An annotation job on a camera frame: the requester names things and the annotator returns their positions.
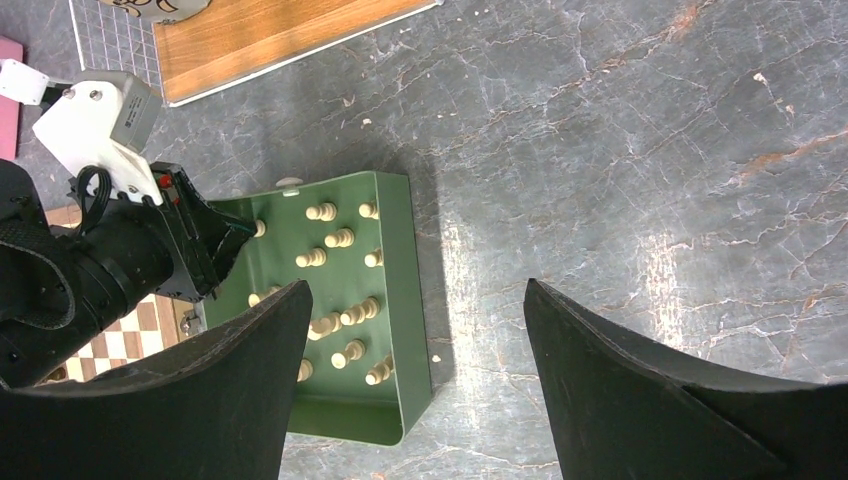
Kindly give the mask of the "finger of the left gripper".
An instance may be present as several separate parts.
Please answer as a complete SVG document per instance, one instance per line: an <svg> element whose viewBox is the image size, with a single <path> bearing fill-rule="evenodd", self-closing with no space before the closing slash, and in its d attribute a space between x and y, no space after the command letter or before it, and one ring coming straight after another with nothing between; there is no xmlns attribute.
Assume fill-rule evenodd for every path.
<svg viewBox="0 0 848 480"><path fill-rule="evenodd" d="M239 252L257 233L255 221L225 212L203 201L198 225L216 275L219 279L225 279L235 265Z"/></svg>

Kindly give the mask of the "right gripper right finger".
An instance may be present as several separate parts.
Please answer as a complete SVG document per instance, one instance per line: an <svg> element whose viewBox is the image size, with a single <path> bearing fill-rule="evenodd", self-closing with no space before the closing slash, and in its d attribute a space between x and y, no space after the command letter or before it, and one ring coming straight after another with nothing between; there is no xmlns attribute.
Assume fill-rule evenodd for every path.
<svg viewBox="0 0 848 480"><path fill-rule="evenodd" d="M537 279L523 310L566 479L843 479L847 387L746 372Z"/></svg>

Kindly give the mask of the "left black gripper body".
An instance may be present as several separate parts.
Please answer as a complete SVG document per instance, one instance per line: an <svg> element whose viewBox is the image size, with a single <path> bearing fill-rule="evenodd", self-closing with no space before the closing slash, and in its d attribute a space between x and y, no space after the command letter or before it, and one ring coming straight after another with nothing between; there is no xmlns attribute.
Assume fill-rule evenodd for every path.
<svg viewBox="0 0 848 480"><path fill-rule="evenodd" d="M219 212L176 163L152 166L160 204L133 201L102 167L74 176L70 197L81 222L66 236L66 299L75 312L127 312L158 294L198 302L219 286Z"/></svg>

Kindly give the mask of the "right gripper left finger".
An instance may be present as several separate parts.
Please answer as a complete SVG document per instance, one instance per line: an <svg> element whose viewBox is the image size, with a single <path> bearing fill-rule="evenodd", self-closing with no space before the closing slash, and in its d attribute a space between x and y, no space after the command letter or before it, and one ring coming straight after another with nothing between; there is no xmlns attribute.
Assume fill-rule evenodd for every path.
<svg viewBox="0 0 848 480"><path fill-rule="evenodd" d="M313 295L237 317L87 382L1 393L5 479L274 479Z"/></svg>

